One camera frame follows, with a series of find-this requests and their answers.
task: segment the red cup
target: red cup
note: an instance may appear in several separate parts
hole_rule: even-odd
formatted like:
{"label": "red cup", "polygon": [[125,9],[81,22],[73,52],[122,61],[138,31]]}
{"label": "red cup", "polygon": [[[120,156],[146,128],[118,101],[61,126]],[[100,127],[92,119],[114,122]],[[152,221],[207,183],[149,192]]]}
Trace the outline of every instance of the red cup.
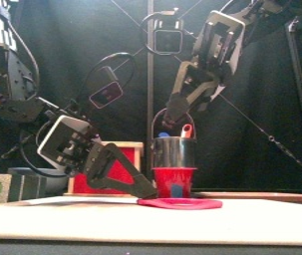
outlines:
{"label": "red cup", "polygon": [[191,198],[191,187],[195,167],[156,167],[154,180],[157,197]]}

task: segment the cable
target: cable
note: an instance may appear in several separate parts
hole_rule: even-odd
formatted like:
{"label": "cable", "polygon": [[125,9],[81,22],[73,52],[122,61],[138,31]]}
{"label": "cable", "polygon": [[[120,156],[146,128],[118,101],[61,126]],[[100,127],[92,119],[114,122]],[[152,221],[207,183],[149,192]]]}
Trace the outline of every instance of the cable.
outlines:
{"label": "cable", "polygon": [[116,59],[120,59],[120,58],[128,58],[129,60],[133,61],[133,71],[132,71],[132,75],[129,76],[128,80],[125,81],[125,83],[122,84],[122,88],[125,88],[128,86],[128,84],[130,83],[130,81],[133,80],[134,78],[134,75],[136,75],[136,69],[137,69],[137,61],[136,61],[136,56],[128,52],[118,52],[118,53],[114,53],[112,55],[109,55],[108,57],[105,57],[98,63],[97,65],[93,67],[92,71],[89,72],[88,76],[85,77],[85,81],[84,81],[84,84],[82,84],[82,88],[81,88],[81,92],[80,92],[80,95],[78,95],[78,100],[80,100],[80,97],[82,96],[82,93],[84,93],[84,90],[85,90],[85,87],[88,85],[88,82],[89,82],[89,78],[92,76],[92,74],[100,69],[100,67],[104,65],[104,63],[106,61],[113,61]]}
{"label": "cable", "polygon": [[231,0],[220,9],[220,12],[227,13],[236,3],[237,0]]}
{"label": "cable", "polygon": [[157,54],[157,55],[161,55],[161,56],[172,56],[172,55],[176,55],[177,53],[165,53],[165,52],[158,52],[158,51],[156,51],[156,50],[150,47],[149,43],[146,42],[145,36],[144,36],[144,31],[145,31],[145,25],[146,25],[146,23],[148,23],[152,19],[158,18],[158,17],[161,17],[161,16],[164,16],[164,15],[165,15],[165,14],[164,14],[163,12],[154,12],[154,13],[149,14],[149,15],[145,17],[145,19],[144,19],[144,21],[142,21],[142,23],[141,23],[141,26],[140,26],[140,36],[141,36],[142,44],[146,46],[146,49],[149,50],[150,53]]}

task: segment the pen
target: pen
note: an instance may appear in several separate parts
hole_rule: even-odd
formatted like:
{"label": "pen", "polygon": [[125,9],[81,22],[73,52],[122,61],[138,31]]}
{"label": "pen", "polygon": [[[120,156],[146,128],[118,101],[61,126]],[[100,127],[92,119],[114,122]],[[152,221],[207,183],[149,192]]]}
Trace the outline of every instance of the pen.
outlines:
{"label": "pen", "polygon": [[191,138],[192,136],[192,124],[187,124],[183,127],[181,138]]}

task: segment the white table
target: white table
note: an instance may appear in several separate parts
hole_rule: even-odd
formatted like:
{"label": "white table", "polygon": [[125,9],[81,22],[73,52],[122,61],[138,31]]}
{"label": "white table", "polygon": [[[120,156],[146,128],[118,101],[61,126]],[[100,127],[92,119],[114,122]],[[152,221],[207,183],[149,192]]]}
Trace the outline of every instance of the white table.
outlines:
{"label": "white table", "polygon": [[223,208],[208,210],[140,206],[128,197],[61,196],[0,204],[0,240],[302,247],[302,204],[221,200]]}

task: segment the black cable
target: black cable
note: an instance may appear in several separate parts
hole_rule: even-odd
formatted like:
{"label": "black cable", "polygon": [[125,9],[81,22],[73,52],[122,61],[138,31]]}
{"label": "black cable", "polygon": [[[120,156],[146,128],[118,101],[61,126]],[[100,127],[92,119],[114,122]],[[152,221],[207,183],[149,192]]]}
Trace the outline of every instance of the black cable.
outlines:
{"label": "black cable", "polygon": [[233,5],[237,3],[237,0],[231,0],[220,9],[220,12],[225,13],[229,11],[229,9],[233,7]]}
{"label": "black cable", "polygon": [[118,52],[118,53],[114,53],[112,55],[109,55],[108,57],[105,57],[97,64],[96,66],[93,67],[92,71],[89,72],[88,76],[85,77],[85,80],[84,80],[84,85],[82,85],[82,88],[81,88],[81,92],[80,92],[80,95],[78,95],[78,99],[80,97],[82,96],[82,93],[84,93],[84,90],[85,90],[85,87],[88,86],[88,82],[89,82],[89,78],[92,76],[92,74],[100,70],[100,68],[102,67],[104,63],[108,62],[108,61],[113,61],[116,59],[121,59],[121,58],[126,58],[129,60],[133,61],[133,71],[132,71],[132,74],[128,78],[128,80],[125,81],[125,83],[122,84],[122,88],[125,88],[128,86],[128,84],[130,83],[130,81],[133,80],[134,78],[134,75],[136,75],[136,69],[137,69],[137,61],[136,61],[136,57],[133,54],[128,53],[128,52]]}
{"label": "black cable", "polygon": [[[21,141],[25,140],[25,135],[23,135],[23,131],[21,131],[21,137],[19,137]],[[19,144],[19,150],[21,150],[21,154],[23,156],[25,161],[27,162],[27,164],[30,165],[31,169],[42,176],[45,177],[50,177],[50,178],[64,178],[68,177],[68,174],[49,174],[47,172],[42,171],[30,161],[27,154],[26,154],[26,150],[25,150],[25,144],[23,142],[21,142]]]}
{"label": "black cable", "polygon": [[161,12],[154,12],[154,13],[149,14],[149,15],[145,17],[145,19],[144,19],[144,21],[142,21],[142,23],[141,23],[141,26],[140,26],[140,36],[141,36],[142,44],[146,46],[146,49],[148,49],[148,51],[149,51],[150,53],[157,54],[157,55],[163,55],[163,56],[171,56],[171,55],[175,55],[175,53],[163,53],[163,52],[156,51],[156,50],[150,47],[149,43],[146,42],[145,35],[144,35],[146,23],[148,23],[149,20],[152,20],[153,18],[161,17],[161,15],[163,15]]}

